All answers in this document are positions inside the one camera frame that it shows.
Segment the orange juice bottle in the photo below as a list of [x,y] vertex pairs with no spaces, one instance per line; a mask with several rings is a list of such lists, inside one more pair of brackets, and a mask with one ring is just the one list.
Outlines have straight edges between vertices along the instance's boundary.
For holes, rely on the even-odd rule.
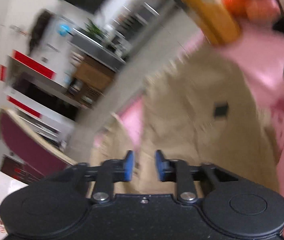
[[221,0],[180,1],[210,44],[221,46],[240,38],[241,28]]

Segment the small blue globe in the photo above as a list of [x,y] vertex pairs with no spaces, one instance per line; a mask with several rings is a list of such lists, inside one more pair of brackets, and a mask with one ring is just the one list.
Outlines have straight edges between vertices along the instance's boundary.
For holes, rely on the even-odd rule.
[[66,37],[67,35],[71,35],[71,36],[72,36],[70,27],[69,27],[69,25],[67,25],[67,24],[60,24],[60,25],[58,26],[57,33],[58,33],[60,36],[62,36],[62,37]]

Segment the potted green plant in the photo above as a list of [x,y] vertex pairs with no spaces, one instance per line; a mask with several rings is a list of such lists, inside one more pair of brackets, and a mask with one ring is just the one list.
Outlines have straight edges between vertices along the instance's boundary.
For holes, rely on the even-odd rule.
[[86,32],[91,38],[98,38],[100,40],[105,38],[105,33],[90,19],[86,23]]

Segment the orange fruit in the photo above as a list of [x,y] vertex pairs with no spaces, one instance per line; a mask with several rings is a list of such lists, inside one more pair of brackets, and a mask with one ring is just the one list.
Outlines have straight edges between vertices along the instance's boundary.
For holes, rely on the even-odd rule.
[[277,0],[222,0],[222,2],[236,18],[258,24],[272,24],[281,16]]

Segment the beige khaki jacket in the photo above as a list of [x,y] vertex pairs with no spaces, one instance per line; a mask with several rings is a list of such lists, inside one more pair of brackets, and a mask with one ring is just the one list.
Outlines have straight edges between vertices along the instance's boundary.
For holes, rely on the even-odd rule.
[[143,130],[133,178],[116,193],[172,193],[154,153],[190,165],[215,164],[278,191],[275,136],[238,65],[204,44],[146,80]]

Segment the brown wooden cabinet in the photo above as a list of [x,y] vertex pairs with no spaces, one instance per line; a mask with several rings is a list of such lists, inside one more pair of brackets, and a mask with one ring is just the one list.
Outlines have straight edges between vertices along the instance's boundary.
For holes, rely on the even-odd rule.
[[81,106],[92,108],[112,84],[116,72],[86,56],[75,70],[66,95]]

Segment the maroon cushioned chair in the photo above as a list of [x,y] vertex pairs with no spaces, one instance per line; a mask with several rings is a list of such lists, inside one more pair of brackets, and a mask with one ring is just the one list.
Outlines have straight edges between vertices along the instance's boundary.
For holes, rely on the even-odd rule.
[[0,130],[7,147],[43,176],[49,176],[77,164],[35,133],[11,109],[1,109]]

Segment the pink patterned bed sheet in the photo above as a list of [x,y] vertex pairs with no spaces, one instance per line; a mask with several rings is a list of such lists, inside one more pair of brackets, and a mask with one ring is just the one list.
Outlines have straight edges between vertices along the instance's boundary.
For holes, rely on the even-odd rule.
[[[187,44],[179,57],[168,62],[154,74],[186,58],[204,44],[207,43],[203,36],[197,35]],[[244,25],[241,40],[231,46],[213,49],[238,65],[257,109],[269,117],[277,149],[275,157],[278,192],[284,196],[284,34]],[[143,130],[142,118],[143,115],[137,121],[130,121],[127,124],[116,120],[103,136],[100,145],[92,150],[90,163],[98,165],[107,159],[122,158],[130,149],[138,152]]]

